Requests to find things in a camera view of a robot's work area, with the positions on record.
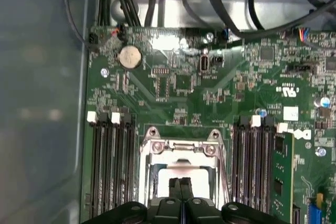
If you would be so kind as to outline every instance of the blue component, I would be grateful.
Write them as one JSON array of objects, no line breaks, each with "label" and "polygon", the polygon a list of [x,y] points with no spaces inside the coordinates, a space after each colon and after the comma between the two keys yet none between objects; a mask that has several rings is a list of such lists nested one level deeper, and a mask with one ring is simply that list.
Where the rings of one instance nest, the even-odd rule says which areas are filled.
[{"label": "blue component", "polygon": [[264,118],[264,117],[267,116],[267,111],[265,109],[261,109],[259,111],[259,115],[260,115],[261,118]]},{"label": "blue component", "polygon": [[322,211],[313,204],[308,207],[308,224],[322,224]]},{"label": "blue component", "polygon": [[330,99],[328,97],[322,97],[320,103],[321,103],[321,106],[324,108],[330,107]]},{"label": "blue component", "polygon": [[223,30],[223,38],[224,38],[225,40],[229,40],[229,29],[225,28],[225,29]]}]

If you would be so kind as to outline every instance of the screw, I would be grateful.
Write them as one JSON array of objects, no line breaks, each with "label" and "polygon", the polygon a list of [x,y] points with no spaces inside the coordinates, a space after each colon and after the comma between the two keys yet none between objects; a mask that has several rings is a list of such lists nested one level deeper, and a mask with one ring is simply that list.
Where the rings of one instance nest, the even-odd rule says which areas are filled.
[{"label": "screw", "polygon": [[238,210],[238,207],[236,205],[229,205],[228,208],[233,210],[233,211]]},{"label": "screw", "polygon": [[153,143],[152,150],[154,153],[160,153],[163,151],[163,145],[159,142]]},{"label": "screw", "polygon": [[210,43],[214,40],[214,34],[213,33],[207,33],[205,38]]},{"label": "screw", "polygon": [[208,155],[214,155],[216,153],[216,147],[213,145],[207,145],[205,147],[205,153]]},{"label": "screw", "polygon": [[198,204],[201,203],[201,200],[200,199],[193,199],[193,203],[198,205]]},{"label": "screw", "polygon": [[101,76],[103,76],[104,78],[107,78],[109,76],[109,70],[107,68],[102,68],[100,70],[100,74]]},{"label": "screw", "polygon": [[327,150],[325,148],[321,148],[321,147],[318,147],[315,151],[315,154],[318,156],[318,157],[324,157],[326,156],[327,154]]}]

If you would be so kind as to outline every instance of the white connector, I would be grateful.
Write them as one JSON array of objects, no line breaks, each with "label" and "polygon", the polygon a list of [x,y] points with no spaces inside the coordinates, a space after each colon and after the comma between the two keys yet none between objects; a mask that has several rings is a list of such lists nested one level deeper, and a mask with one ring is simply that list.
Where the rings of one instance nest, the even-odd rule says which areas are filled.
[{"label": "white connector", "polygon": [[120,113],[119,112],[112,112],[111,122],[120,124]]},{"label": "white connector", "polygon": [[277,133],[287,132],[288,131],[288,123],[278,123],[277,125]]},{"label": "white connector", "polygon": [[89,123],[97,123],[98,117],[96,111],[88,111],[86,121],[88,121]]},{"label": "white connector", "polygon": [[260,126],[261,126],[260,115],[253,115],[251,118],[251,127],[260,127]]}]

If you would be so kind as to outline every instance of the blue connector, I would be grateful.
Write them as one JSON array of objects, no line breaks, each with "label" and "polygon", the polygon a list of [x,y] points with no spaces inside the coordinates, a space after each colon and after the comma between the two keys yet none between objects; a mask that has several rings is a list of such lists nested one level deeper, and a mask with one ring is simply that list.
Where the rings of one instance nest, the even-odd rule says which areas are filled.
[{"label": "blue connector", "polygon": [[322,211],[316,205],[308,207],[308,224],[322,224]]}]

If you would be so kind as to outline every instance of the mounting screw hole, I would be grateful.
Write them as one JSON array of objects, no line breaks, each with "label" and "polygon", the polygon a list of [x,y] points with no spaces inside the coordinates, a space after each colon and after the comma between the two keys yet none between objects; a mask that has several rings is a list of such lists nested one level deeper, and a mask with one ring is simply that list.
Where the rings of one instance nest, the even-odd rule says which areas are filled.
[{"label": "mounting screw hole", "polygon": [[219,133],[218,132],[214,132],[214,133],[212,133],[212,136],[214,137],[214,139],[217,139],[219,137]]}]

